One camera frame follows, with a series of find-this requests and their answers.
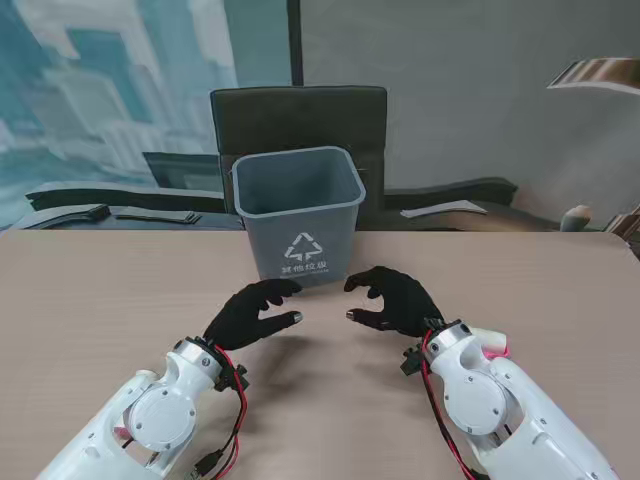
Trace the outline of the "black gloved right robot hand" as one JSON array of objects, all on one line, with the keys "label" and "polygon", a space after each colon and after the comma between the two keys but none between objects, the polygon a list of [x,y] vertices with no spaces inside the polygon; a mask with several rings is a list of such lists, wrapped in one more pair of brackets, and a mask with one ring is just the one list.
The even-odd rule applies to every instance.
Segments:
[{"label": "black gloved right robot hand", "polygon": [[421,283],[408,274],[375,266],[349,276],[344,291],[367,288],[367,297],[384,301],[381,311],[351,309],[349,320],[378,331],[396,331],[418,338],[445,326],[444,316]]}]

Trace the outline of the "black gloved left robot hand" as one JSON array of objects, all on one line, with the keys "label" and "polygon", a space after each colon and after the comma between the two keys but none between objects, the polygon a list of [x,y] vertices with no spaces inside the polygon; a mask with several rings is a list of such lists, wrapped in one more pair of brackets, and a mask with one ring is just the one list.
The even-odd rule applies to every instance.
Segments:
[{"label": "black gloved left robot hand", "polygon": [[288,311],[260,319],[271,305],[282,306],[286,298],[303,288],[290,279],[268,279],[247,285],[234,294],[214,317],[202,335],[211,346],[233,351],[287,329],[303,319],[298,311]]}]

